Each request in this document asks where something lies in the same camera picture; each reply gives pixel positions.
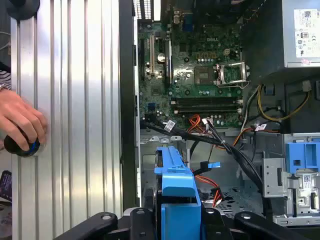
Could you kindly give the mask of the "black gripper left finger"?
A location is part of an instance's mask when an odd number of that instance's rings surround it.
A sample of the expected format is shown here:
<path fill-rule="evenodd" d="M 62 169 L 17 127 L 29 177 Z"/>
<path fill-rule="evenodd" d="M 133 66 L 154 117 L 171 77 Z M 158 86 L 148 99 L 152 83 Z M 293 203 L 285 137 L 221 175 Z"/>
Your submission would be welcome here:
<path fill-rule="evenodd" d="M 153 213 L 147 208 L 133 207 L 118 218 L 111 212 L 99 212 L 68 231 L 57 240 L 155 240 Z"/>

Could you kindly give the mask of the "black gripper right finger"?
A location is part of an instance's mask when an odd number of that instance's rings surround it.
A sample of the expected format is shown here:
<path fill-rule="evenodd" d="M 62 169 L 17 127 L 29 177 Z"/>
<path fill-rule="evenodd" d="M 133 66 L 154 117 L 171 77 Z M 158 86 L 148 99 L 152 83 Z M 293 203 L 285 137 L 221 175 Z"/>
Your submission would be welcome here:
<path fill-rule="evenodd" d="M 307 237 L 249 211 L 237 213 L 232 224 L 228 224 L 218 210 L 203 207 L 201 209 L 201 239 L 306 240 Z"/>

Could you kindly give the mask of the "person's hand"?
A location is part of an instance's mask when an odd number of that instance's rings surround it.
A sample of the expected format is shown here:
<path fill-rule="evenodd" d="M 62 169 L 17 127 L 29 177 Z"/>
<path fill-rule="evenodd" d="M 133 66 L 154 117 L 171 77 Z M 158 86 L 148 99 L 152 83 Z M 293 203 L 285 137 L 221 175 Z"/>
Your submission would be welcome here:
<path fill-rule="evenodd" d="M 0 90 L 0 129 L 24 151 L 36 140 L 46 143 L 45 116 L 12 90 Z"/>

